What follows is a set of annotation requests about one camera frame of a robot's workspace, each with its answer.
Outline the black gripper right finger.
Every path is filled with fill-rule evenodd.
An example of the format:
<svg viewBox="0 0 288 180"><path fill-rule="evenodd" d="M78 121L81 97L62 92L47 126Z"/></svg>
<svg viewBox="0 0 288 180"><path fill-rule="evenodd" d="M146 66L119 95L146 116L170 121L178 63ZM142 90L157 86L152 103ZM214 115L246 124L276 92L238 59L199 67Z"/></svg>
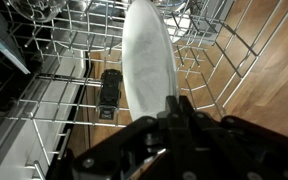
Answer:
<svg viewBox="0 0 288 180"><path fill-rule="evenodd" d="M177 102L177 162L197 180L288 180L288 137L235 116L219 122Z"/></svg>

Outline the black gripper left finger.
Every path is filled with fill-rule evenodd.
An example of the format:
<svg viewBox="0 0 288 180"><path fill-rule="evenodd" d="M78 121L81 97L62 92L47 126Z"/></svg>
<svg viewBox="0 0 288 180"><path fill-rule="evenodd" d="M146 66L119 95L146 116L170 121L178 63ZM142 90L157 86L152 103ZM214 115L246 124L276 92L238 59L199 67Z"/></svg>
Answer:
<svg viewBox="0 0 288 180"><path fill-rule="evenodd" d="M189 128L194 109L185 96L166 98L167 110L142 116L72 162L73 180L128 180L147 162L138 180L183 180L193 172Z"/></svg>

